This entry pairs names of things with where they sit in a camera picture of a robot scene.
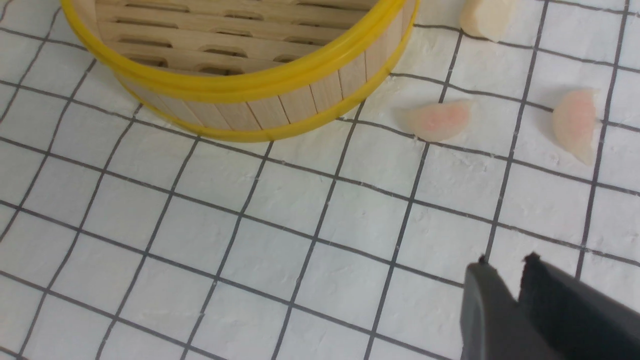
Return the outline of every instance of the yellow rim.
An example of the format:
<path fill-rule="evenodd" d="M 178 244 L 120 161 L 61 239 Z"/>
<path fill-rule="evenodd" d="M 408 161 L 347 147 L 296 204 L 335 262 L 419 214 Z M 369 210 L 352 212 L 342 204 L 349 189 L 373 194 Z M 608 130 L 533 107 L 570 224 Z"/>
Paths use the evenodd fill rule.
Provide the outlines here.
<path fill-rule="evenodd" d="M 245 102 L 285 94 L 342 68 L 387 30 L 406 0 L 379 0 L 351 29 L 299 60 L 260 72 L 220 78 L 151 69 L 119 55 L 87 29 L 72 1 L 61 0 L 71 28 L 87 49 L 115 72 L 153 92 L 171 97 L 202 102 Z"/>
<path fill-rule="evenodd" d="M 417 8 L 419 1 L 416 1 L 415 9 L 412 15 L 411 24 L 413 24 L 413 20 L 415 19 Z M 281 126 L 276 127 L 274 129 L 260 130 L 260 131 L 233 131 L 233 130 L 218 130 L 211 129 L 208 127 L 196 126 L 190 124 L 188 122 L 184 122 L 176 117 L 167 115 L 154 107 L 153 105 L 147 103 L 143 99 L 140 99 L 133 91 L 127 88 L 124 84 L 124 88 L 131 93 L 139 102 L 144 104 L 146 107 L 150 108 L 156 114 L 166 118 L 171 123 L 186 129 L 188 131 L 194 132 L 198 135 L 206 136 L 209 138 L 216 138 L 220 140 L 226 140 L 231 142 L 265 142 L 265 141 L 273 141 L 288 138 L 291 136 L 300 135 L 302 133 L 306 133 L 313 129 L 316 129 L 322 125 L 327 124 L 328 122 L 336 119 L 337 117 L 345 114 L 350 109 L 354 108 L 356 105 L 360 104 L 367 96 L 369 96 L 382 82 L 385 78 L 391 73 L 391 70 L 396 66 L 398 60 L 402 56 L 404 49 L 411 37 L 411 32 L 413 30 L 413 26 L 409 25 L 402 41 L 394 51 L 394 53 L 389 57 L 385 65 L 378 71 L 378 73 L 373 76 L 370 80 L 366 82 L 361 88 L 359 88 L 355 93 L 351 96 L 343 99 L 341 102 L 336 104 L 334 107 L 325 110 L 317 115 L 314 115 L 308 119 Z"/>

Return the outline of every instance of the pink dumpling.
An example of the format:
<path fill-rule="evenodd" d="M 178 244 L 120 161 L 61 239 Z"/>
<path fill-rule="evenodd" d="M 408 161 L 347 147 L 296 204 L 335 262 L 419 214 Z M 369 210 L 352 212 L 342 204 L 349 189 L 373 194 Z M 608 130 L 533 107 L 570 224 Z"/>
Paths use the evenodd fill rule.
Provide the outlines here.
<path fill-rule="evenodd" d="M 468 125 L 472 101 L 431 104 L 407 114 L 407 123 L 415 136 L 428 142 L 441 142 L 460 134 Z"/>
<path fill-rule="evenodd" d="M 593 164 L 591 140 L 596 124 L 593 90 L 566 94 L 553 113 L 553 128 L 560 145 L 587 165 Z"/>

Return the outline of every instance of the wooden slat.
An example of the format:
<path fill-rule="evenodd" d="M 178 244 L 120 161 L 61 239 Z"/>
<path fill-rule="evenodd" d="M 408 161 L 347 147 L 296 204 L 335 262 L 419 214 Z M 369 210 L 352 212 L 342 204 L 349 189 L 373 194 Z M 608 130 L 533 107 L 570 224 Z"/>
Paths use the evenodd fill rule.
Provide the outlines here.
<path fill-rule="evenodd" d="M 236 19 L 215 15 L 167 12 L 155 9 L 132 8 L 109 4 L 97 4 L 98 21 L 140 21 L 173 26 L 179 29 L 218 32 L 246 33 L 254 38 L 286 40 L 288 38 L 309 39 L 327 44 L 343 34 L 343 29 L 317 28 L 292 24 L 280 24 L 249 19 Z"/>
<path fill-rule="evenodd" d="M 192 13 L 208 13 L 227 16 L 259 15 L 265 21 L 288 22 L 291 24 L 317 24 L 326 27 L 348 29 L 358 22 L 367 12 L 341 10 L 319 6 L 298 6 L 289 4 L 266 3 L 255 0 L 98 0 L 102 4 L 168 4 L 183 6 Z"/>
<path fill-rule="evenodd" d="M 240 69 L 244 73 L 270 69 L 281 65 L 273 61 L 240 58 L 201 51 L 176 50 L 167 47 L 125 44 L 121 42 L 105 42 L 105 44 L 125 57 L 157 57 L 166 60 L 170 68 L 177 70 L 198 71 L 203 65 L 222 66 Z"/>
<path fill-rule="evenodd" d="M 311 93 L 314 96 L 316 110 L 327 110 L 342 100 L 342 88 L 338 72 L 330 74 L 320 81 L 311 84 Z"/>
<path fill-rule="evenodd" d="M 236 104 L 216 104 L 218 111 L 233 130 L 260 130 L 251 109 L 245 102 Z"/>
<path fill-rule="evenodd" d="M 282 101 L 282 106 L 291 124 L 305 120 L 317 113 L 314 96 L 311 94 L 309 86 L 280 95 L 280 101 Z"/>
<path fill-rule="evenodd" d="M 166 105 L 169 110 L 175 114 L 175 116 L 184 121 L 193 125 L 202 126 L 202 122 L 198 120 L 196 115 L 193 114 L 191 109 L 184 103 L 184 101 L 180 99 L 174 99 L 173 97 L 168 97 L 164 95 L 160 95 L 160 100 Z"/>
<path fill-rule="evenodd" d="M 413 16 L 414 9 L 415 9 L 415 0 L 406 0 L 406 3 L 404 4 L 404 8 L 402 9 L 403 34 L 409 28 L 409 26 L 411 26 L 411 17 Z"/>
<path fill-rule="evenodd" d="M 186 104 L 205 127 L 231 130 L 231 127 L 225 121 L 225 117 L 222 116 L 215 105 L 197 101 L 187 101 Z"/>
<path fill-rule="evenodd" d="M 260 127 L 263 129 L 289 124 L 287 115 L 282 108 L 282 103 L 277 96 L 258 101 L 250 101 L 247 104 L 251 108 L 253 116 L 258 120 Z"/>
<path fill-rule="evenodd" d="M 360 54 L 350 63 L 340 68 L 340 87 L 342 87 L 342 97 L 348 97 L 367 82 L 367 66 L 365 54 Z"/>
<path fill-rule="evenodd" d="M 265 3 L 315 4 L 335 6 L 343 9 L 370 10 L 378 0 L 262 0 Z"/>
<path fill-rule="evenodd" d="M 321 48 L 315 45 L 115 22 L 100 22 L 99 28 L 102 40 L 105 42 L 117 42 L 123 38 L 159 40 L 170 43 L 174 49 L 192 51 L 222 49 L 244 53 L 249 59 L 259 60 L 274 60 L 285 55 L 301 58 Z"/>

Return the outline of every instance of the white tile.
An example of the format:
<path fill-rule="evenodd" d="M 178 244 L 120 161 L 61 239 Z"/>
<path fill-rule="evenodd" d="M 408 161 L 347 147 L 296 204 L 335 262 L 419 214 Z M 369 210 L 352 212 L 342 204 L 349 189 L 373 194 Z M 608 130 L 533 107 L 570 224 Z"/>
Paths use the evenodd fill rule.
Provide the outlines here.
<path fill-rule="evenodd" d="M 0 84 L 0 114 L 3 114 L 15 93 L 13 86 Z"/>
<path fill-rule="evenodd" d="M 59 7 L 56 0 L 14 0 L 7 6 L 2 27 L 44 37 Z"/>
<path fill-rule="evenodd" d="M 361 359 L 369 336 L 294 309 L 278 360 Z"/>
<path fill-rule="evenodd" d="M 409 196 L 424 143 L 368 125 L 356 126 L 340 176 Z"/>
<path fill-rule="evenodd" d="M 555 108 L 569 91 L 591 88 L 595 90 L 593 100 L 596 114 L 602 119 L 611 85 L 611 69 L 605 65 L 582 63 L 538 52 L 527 100 Z"/>
<path fill-rule="evenodd" d="M 609 121 L 640 127 L 640 74 L 618 70 Z"/>
<path fill-rule="evenodd" d="M 0 142 L 0 199 L 20 204 L 42 158 L 37 152 Z"/>
<path fill-rule="evenodd" d="M 193 345 L 229 360 L 271 359 L 287 307 L 218 284 Z"/>
<path fill-rule="evenodd" d="M 4 324 L 0 327 L 0 343 L 4 348 L 20 351 L 41 297 L 38 290 L 0 277 L 0 314 Z"/>
<path fill-rule="evenodd" d="M 625 36 L 622 40 L 620 65 L 640 69 L 640 18 L 627 17 Z"/>
<path fill-rule="evenodd" d="M 589 249 L 640 261 L 640 197 L 598 188 L 593 201 Z"/>
<path fill-rule="evenodd" d="M 67 22 L 67 17 L 63 12 L 59 12 L 58 16 L 56 16 L 56 20 L 53 23 L 53 27 L 51 28 L 51 34 L 49 35 L 51 40 L 59 40 L 64 42 L 70 42 L 71 44 L 84 46 L 83 43 L 78 40 L 74 31 L 71 30 L 69 23 Z"/>
<path fill-rule="evenodd" d="M 465 269 L 484 254 L 491 225 L 414 204 L 397 262 L 464 282 Z"/>
<path fill-rule="evenodd" d="M 167 129 L 169 131 L 178 131 L 183 134 L 188 134 L 189 136 L 194 136 L 191 132 L 183 130 L 182 128 L 173 125 L 173 123 L 169 122 L 163 117 L 158 116 L 158 114 L 156 114 L 146 106 L 140 108 L 140 110 L 136 114 L 136 119 L 148 124 L 160 126 L 161 128 Z"/>
<path fill-rule="evenodd" d="M 493 219 L 505 166 L 502 160 L 432 145 L 415 198 Z"/>
<path fill-rule="evenodd" d="M 393 345 L 384 340 L 375 339 L 373 346 L 371 347 L 370 360 L 434 360 L 432 357 L 428 357 L 417 352 Z"/>
<path fill-rule="evenodd" d="M 600 140 L 600 123 L 596 124 L 591 146 L 595 158 Z M 593 165 L 585 165 L 557 142 L 551 113 L 527 106 L 522 113 L 514 159 L 549 170 L 591 180 Z"/>
<path fill-rule="evenodd" d="M 513 165 L 500 222 L 579 245 L 591 186 Z"/>
<path fill-rule="evenodd" d="M 164 214 L 153 254 L 215 274 L 237 216 L 173 197 Z"/>
<path fill-rule="evenodd" d="M 0 136 L 47 150 L 64 107 L 64 100 L 20 90 L 0 122 Z"/>
<path fill-rule="evenodd" d="M 84 229 L 144 250 L 167 194 L 105 175 Z"/>
<path fill-rule="evenodd" d="M 24 356 L 32 360 L 94 358 L 111 319 L 48 296 Z"/>
<path fill-rule="evenodd" d="M 472 100 L 469 125 L 458 135 L 443 143 L 509 156 L 513 130 L 520 103 L 492 96 L 470 96 L 453 88 L 447 89 L 445 102 Z"/>
<path fill-rule="evenodd" d="M 48 158 L 24 207 L 70 225 L 80 225 L 100 174 Z"/>
<path fill-rule="evenodd" d="M 640 133 L 609 126 L 598 181 L 640 191 Z"/>
<path fill-rule="evenodd" d="M 562 245 L 532 238 L 516 231 L 499 227 L 495 232 L 489 262 L 511 291 L 514 299 L 520 293 L 520 280 L 524 258 L 535 252 L 542 261 L 558 267 L 573 276 L 580 251 Z"/>
<path fill-rule="evenodd" d="M 614 13 L 549 3 L 540 47 L 577 58 L 612 63 L 616 57 L 621 18 Z"/>
<path fill-rule="evenodd" d="M 387 272 L 383 263 L 318 243 L 296 303 L 370 329 Z"/>
<path fill-rule="evenodd" d="M 96 63 L 87 75 L 76 100 L 130 117 L 139 102 L 124 90 L 109 68 Z"/>
<path fill-rule="evenodd" d="M 122 138 L 109 170 L 170 189 L 193 141 L 150 126 L 134 124 Z"/>
<path fill-rule="evenodd" d="M 460 27 L 460 11 L 465 4 L 464 0 L 430 0 L 421 1 L 418 10 L 416 24 L 420 25 L 444 25 L 454 28 Z"/>
<path fill-rule="evenodd" d="M 92 60 L 93 56 L 86 51 L 48 42 L 42 47 L 23 84 L 70 96 Z"/>
<path fill-rule="evenodd" d="M 11 51 L 0 51 L 0 63 L 2 64 L 0 80 L 12 83 L 20 81 L 40 44 L 41 42 L 31 38 L 0 31 L 0 49 L 11 49 Z"/>
<path fill-rule="evenodd" d="M 407 202 L 338 181 L 320 238 L 391 260 Z"/>
<path fill-rule="evenodd" d="M 565 0 L 567 3 L 576 3 L 593 6 L 600 9 L 622 10 L 625 8 L 625 0 Z"/>
<path fill-rule="evenodd" d="M 224 142 L 220 140 L 216 140 L 215 142 L 222 145 L 235 147 L 239 150 L 252 152 L 260 156 L 264 155 L 264 153 L 267 152 L 267 148 L 269 147 L 268 142 Z"/>
<path fill-rule="evenodd" d="M 587 253 L 580 280 L 634 311 L 640 311 L 640 268 L 637 266 Z"/>
<path fill-rule="evenodd" d="M 140 254 L 82 234 L 53 290 L 115 314 L 140 259 Z"/>
<path fill-rule="evenodd" d="M 311 241 L 243 219 L 222 277 L 289 300 Z"/>
<path fill-rule="evenodd" d="M 8 206 L 0 205 L 0 234 L 4 231 L 7 224 L 13 217 L 15 210 L 13 208 L 9 208 Z"/>
<path fill-rule="evenodd" d="M 532 51 L 463 37 L 451 83 L 468 90 L 521 98 Z"/>
<path fill-rule="evenodd" d="M 102 360 L 176 360 L 182 347 L 122 323 L 116 323 L 102 349 Z"/>
<path fill-rule="evenodd" d="M 212 280 L 147 258 L 122 318 L 187 342 Z"/>
<path fill-rule="evenodd" d="M 538 37 L 543 7 L 543 1 L 517 1 L 501 40 L 510 44 L 533 46 Z"/>
<path fill-rule="evenodd" d="M 113 151 L 127 121 L 86 106 L 70 104 L 51 151 L 99 168 Z"/>
<path fill-rule="evenodd" d="M 351 123 L 333 121 L 309 133 L 273 143 L 272 159 L 333 175 Z"/>
<path fill-rule="evenodd" d="M 200 142 L 175 191 L 240 211 L 259 167 L 260 159 Z"/>
<path fill-rule="evenodd" d="M 310 172 L 266 163 L 246 214 L 313 235 L 331 181 Z"/>
<path fill-rule="evenodd" d="M 389 76 L 367 98 L 358 119 L 410 133 L 403 110 L 438 102 L 441 93 L 442 85 L 431 81 Z"/>
<path fill-rule="evenodd" d="M 378 333 L 458 359 L 461 305 L 462 289 L 396 269 Z"/>
<path fill-rule="evenodd" d="M 458 43 L 458 35 L 457 31 L 449 29 L 414 28 L 409 44 L 394 72 L 445 81 Z"/>
<path fill-rule="evenodd" d="M 75 233 L 52 222 L 19 213 L 0 243 L 0 269 L 48 286 Z"/>

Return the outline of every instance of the miniature dumpling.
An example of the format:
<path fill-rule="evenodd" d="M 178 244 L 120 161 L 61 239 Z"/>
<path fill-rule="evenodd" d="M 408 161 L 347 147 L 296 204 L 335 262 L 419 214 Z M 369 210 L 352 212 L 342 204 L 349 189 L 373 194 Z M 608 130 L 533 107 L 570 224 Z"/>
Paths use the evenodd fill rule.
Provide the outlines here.
<path fill-rule="evenodd" d="M 593 90 L 576 90 L 566 94 L 553 113 L 554 133 L 560 145 L 587 165 L 593 164 L 593 130 L 596 108 Z"/>
<path fill-rule="evenodd" d="M 498 42 L 515 6 L 516 0 L 467 0 L 460 13 L 460 26 L 471 36 Z"/>
<path fill-rule="evenodd" d="M 469 124 L 473 101 L 431 104 L 407 113 L 411 131 L 428 142 L 441 142 L 460 134 Z"/>

